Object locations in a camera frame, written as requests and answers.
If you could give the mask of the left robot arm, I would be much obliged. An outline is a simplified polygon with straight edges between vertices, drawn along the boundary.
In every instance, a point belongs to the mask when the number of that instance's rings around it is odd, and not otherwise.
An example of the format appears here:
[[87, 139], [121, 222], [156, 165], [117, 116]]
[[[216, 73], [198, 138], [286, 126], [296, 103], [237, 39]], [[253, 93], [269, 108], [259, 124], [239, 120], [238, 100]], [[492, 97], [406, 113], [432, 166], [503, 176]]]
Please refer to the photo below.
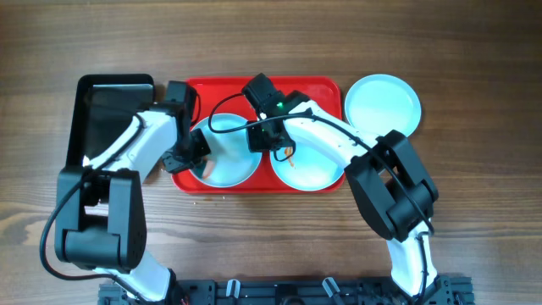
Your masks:
[[149, 75], [80, 78], [57, 203], [42, 235], [82, 280], [109, 279], [130, 304], [183, 302], [174, 271], [147, 251], [141, 188], [155, 164], [177, 174], [209, 154], [193, 126], [200, 107], [184, 81], [170, 81], [157, 101]]

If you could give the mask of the light blue plate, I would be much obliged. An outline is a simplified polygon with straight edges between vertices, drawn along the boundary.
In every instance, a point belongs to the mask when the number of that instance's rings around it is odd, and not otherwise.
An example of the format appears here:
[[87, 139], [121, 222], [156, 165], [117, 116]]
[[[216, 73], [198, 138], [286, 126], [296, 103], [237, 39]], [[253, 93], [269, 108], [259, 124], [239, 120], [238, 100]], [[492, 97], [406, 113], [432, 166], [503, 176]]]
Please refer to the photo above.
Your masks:
[[298, 191], [322, 191], [343, 177], [336, 163], [301, 143], [271, 152], [270, 162], [278, 178]]
[[422, 120], [417, 93], [404, 80], [385, 74], [358, 80], [346, 93], [344, 113], [356, 129], [381, 136], [391, 130], [410, 136]]
[[199, 180], [191, 173], [199, 182], [206, 186], [228, 188], [241, 184], [254, 174], [263, 154], [249, 150], [245, 129], [214, 133], [208, 128], [208, 118], [198, 122], [195, 128], [202, 130], [211, 149], [207, 156], [216, 161], [216, 167], [206, 180]]

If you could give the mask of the light blue plate top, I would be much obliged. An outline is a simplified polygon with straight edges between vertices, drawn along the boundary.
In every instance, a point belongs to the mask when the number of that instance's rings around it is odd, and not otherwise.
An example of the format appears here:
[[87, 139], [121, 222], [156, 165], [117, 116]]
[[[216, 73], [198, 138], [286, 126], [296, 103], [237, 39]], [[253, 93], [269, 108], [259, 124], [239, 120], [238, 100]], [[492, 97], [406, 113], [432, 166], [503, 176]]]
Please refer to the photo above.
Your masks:
[[245, 129], [214, 133], [208, 128], [208, 118], [198, 122], [195, 128], [202, 130], [211, 149], [207, 156], [216, 161], [216, 167], [206, 180], [199, 180], [191, 173], [199, 182], [206, 186], [228, 188], [241, 184], [254, 174], [263, 154], [249, 150]]

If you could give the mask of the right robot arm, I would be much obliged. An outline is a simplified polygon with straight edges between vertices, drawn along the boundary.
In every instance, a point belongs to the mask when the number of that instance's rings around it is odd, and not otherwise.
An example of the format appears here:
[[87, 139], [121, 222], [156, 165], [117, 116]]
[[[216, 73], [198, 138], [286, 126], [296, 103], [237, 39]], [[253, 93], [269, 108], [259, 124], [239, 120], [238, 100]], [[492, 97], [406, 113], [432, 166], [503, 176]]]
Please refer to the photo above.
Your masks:
[[429, 238], [439, 194], [407, 137], [398, 130], [383, 136], [357, 130], [300, 91], [284, 94], [265, 74], [241, 93], [258, 117], [247, 125], [250, 143], [270, 151], [304, 144], [343, 169], [359, 213], [386, 240], [391, 279], [423, 302], [437, 277]]

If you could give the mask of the green scouring sponge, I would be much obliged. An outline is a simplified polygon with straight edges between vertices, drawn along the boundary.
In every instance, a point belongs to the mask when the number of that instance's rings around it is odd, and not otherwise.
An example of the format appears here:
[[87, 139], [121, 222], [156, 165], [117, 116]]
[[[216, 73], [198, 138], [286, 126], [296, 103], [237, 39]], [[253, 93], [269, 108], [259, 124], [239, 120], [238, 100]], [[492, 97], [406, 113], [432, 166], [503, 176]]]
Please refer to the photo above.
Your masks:
[[205, 156], [191, 169], [191, 173], [199, 180], [206, 180], [211, 176], [215, 167], [214, 158]]

